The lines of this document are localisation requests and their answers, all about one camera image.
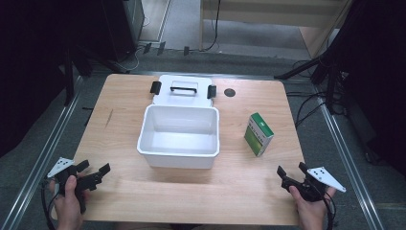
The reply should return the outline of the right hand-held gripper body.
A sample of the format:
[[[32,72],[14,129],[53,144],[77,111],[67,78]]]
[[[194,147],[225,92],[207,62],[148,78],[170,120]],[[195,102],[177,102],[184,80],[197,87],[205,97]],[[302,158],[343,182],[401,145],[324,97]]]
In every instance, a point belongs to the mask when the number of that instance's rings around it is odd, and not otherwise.
[[[304,181],[299,182],[287,175],[282,187],[289,191],[289,187],[296,187],[305,201],[320,201],[324,197],[326,186],[332,187],[342,193],[347,189],[324,167],[308,168],[308,174],[304,175]]]

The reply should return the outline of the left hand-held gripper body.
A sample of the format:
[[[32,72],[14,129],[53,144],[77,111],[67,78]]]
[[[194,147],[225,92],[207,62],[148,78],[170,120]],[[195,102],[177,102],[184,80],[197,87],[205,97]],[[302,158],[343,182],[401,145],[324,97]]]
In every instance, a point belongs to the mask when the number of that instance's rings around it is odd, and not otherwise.
[[[56,180],[56,193],[58,195],[65,195],[65,183],[70,175],[77,178],[75,194],[79,201],[80,212],[84,214],[86,211],[86,205],[82,192],[86,190],[96,190],[97,185],[102,183],[102,179],[94,178],[94,172],[83,177],[78,177],[75,161],[60,157],[51,170],[47,173],[48,178],[53,178]]]

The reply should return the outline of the person's right hand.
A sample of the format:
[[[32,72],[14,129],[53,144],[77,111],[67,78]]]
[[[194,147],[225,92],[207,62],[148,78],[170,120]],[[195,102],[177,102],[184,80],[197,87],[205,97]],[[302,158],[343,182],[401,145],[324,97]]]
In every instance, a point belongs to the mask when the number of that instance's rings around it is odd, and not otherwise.
[[[323,230],[324,219],[327,214],[325,203],[323,201],[305,201],[294,186],[289,187],[289,192],[296,203],[300,228],[302,230]]]

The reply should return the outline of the person's left hand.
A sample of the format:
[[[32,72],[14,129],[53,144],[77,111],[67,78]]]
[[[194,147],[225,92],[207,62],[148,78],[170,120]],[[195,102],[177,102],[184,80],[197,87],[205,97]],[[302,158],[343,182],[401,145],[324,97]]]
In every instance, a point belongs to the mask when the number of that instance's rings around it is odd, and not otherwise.
[[[70,175],[65,183],[65,195],[57,195],[54,205],[57,215],[56,230],[80,230],[83,215],[80,212],[79,201],[75,194],[77,178]]]

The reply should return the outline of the green and white carton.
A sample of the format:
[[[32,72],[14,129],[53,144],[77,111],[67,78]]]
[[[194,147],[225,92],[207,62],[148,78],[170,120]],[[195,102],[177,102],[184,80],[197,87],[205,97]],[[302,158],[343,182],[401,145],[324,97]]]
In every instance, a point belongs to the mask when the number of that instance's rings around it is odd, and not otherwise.
[[[244,139],[255,156],[261,156],[265,153],[273,137],[273,130],[259,113],[254,113],[249,117]]]

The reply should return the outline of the white plastic storage box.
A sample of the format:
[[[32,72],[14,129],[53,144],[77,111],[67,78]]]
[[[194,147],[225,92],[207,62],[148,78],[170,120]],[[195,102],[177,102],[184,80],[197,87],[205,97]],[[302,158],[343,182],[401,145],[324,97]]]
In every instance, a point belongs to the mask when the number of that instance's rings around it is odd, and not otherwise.
[[[219,112],[215,107],[147,107],[137,151],[151,167],[210,169],[219,148]]]

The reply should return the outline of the black tripod stand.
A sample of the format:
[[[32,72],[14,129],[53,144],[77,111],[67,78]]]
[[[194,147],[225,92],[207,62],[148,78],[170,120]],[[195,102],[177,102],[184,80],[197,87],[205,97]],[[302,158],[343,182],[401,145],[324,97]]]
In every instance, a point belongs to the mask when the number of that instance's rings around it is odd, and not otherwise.
[[[315,70],[313,71],[310,79],[314,85],[319,85],[324,81],[324,79],[327,79],[327,95],[326,95],[327,110],[331,115],[333,115],[335,114],[333,105],[334,88],[337,82],[337,78],[339,77],[340,74],[338,65],[336,63],[336,58],[334,57],[334,55],[329,54],[328,52],[324,52],[318,57],[305,62],[304,64],[294,68],[293,70],[287,73],[275,76],[274,79],[287,80],[291,77],[299,75],[304,70],[308,70],[313,66],[315,66]]]

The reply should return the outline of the black curtain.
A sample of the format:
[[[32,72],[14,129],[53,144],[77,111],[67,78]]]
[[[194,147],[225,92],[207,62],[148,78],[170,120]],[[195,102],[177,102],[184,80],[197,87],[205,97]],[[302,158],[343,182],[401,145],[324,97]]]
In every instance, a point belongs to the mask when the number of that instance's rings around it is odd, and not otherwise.
[[[50,102],[73,84],[59,66],[92,67],[79,49],[91,0],[0,0],[0,157],[19,145]]]
[[[406,176],[406,0],[353,0],[342,33],[355,130],[373,163]]]

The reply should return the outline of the black cabinet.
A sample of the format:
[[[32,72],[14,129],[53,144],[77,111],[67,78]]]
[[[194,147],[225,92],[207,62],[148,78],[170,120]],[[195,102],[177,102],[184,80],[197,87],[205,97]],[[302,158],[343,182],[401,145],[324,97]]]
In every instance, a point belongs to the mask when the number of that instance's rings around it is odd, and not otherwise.
[[[134,53],[145,21],[142,0],[101,0],[106,18],[109,57],[122,61]]]

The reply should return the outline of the light wooden shelf unit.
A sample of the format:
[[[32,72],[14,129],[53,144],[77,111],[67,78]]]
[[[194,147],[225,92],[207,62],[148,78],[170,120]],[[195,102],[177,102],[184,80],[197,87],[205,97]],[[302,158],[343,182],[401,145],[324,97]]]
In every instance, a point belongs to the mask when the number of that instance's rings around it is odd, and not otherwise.
[[[327,40],[340,28],[354,0],[200,0],[199,45],[203,48],[203,20],[296,26],[312,58],[324,51]]]

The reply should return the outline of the metal floor rail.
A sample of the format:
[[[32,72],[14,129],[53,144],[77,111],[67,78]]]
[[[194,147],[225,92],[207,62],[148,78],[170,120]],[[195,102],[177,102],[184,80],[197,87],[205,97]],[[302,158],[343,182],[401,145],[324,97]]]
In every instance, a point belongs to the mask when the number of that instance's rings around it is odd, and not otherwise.
[[[46,143],[43,145],[41,152],[35,158],[34,165],[24,171],[27,178],[22,187],[16,193],[12,207],[8,211],[4,222],[0,224],[0,230],[17,229],[37,188],[41,185],[43,179],[47,178],[47,167],[54,155],[59,139],[76,108],[83,82],[84,78],[82,76],[78,76],[75,79],[73,99],[67,105],[63,106]]]
[[[360,205],[367,224],[369,225],[370,230],[385,230],[368,188],[365,185],[362,176],[351,156],[351,151],[344,139],[341,129],[338,126],[335,117],[329,113],[327,107],[324,105],[324,102],[325,100],[323,99],[318,100],[319,105],[322,107],[321,110],[327,123],[327,127],[332,135],[336,148],[338,149],[340,158],[350,180],[351,187],[354,190],[358,204]]]

